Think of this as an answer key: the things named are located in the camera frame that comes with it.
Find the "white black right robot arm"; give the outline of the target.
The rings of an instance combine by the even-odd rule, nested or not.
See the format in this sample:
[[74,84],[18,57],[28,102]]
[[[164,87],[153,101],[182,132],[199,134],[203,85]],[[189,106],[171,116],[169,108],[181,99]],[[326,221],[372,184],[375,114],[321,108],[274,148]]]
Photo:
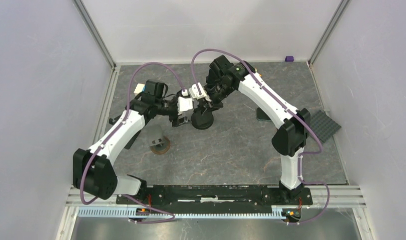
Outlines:
[[298,174],[298,157],[303,153],[308,138],[310,112],[288,104],[265,83],[248,62],[231,63],[226,56],[217,57],[210,64],[204,87],[213,106],[239,91],[264,111],[277,131],[271,142],[281,157],[280,199],[292,204],[299,199],[303,183]]

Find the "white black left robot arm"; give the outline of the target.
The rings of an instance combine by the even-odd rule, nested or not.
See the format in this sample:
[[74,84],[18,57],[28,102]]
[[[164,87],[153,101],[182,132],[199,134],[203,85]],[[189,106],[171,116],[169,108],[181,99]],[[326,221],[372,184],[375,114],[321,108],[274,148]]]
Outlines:
[[127,194],[136,204],[143,203],[148,191],[145,183],[135,176],[118,176],[114,163],[123,149],[129,149],[142,129],[156,116],[167,116],[173,127],[187,122],[181,114],[193,108],[187,89],[167,97],[168,86],[163,82],[148,80],[134,89],[134,97],[125,110],[110,121],[112,127],[87,149],[77,149],[73,154],[73,185],[80,191],[103,200],[113,195]]

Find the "grey stand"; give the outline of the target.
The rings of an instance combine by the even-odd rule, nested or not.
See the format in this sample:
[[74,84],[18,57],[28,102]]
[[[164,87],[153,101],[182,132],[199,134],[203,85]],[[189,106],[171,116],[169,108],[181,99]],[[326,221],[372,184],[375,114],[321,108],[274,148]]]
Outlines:
[[147,128],[146,132],[147,143],[154,154],[162,155],[169,150],[170,140],[164,135],[160,125],[152,125]]

